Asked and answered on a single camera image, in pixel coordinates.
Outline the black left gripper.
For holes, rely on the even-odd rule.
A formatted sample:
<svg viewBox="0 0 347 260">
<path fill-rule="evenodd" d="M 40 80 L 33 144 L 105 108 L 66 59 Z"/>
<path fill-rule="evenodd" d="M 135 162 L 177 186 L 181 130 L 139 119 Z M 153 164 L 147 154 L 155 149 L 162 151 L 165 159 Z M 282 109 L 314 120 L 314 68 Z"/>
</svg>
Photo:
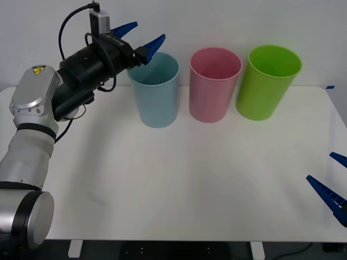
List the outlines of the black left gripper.
<svg viewBox="0 0 347 260">
<path fill-rule="evenodd" d="M 144 46 L 133 49 L 121 38 L 138 26 L 131 22 L 111 29 L 112 34 L 100 34 L 94 39 L 95 75 L 118 75 L 125 69 L 147 65 L 162 46 L 166 35 L 162 34 Z"/>
</svg>

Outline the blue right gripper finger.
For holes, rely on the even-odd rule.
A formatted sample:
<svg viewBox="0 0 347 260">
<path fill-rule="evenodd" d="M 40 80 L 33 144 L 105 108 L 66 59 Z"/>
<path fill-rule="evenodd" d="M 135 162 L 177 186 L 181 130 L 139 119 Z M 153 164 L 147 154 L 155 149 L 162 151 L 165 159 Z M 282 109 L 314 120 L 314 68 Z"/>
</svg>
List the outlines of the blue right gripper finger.
<svg viewBox="0 0 347 260">
<path fill-rule="evenodd" d="M 335 218 L 346 227 L 346 199 L 333 192 L 311 175 L 308 175 L 306 180 L 332 211 Z"/>
<path fill-rule="evenodd" d="M 341 165 L 343 165 L 345 168 L 347 168 L 347 157 L 335 152 L 331 152 L 329 156 Z"/>
</svg>

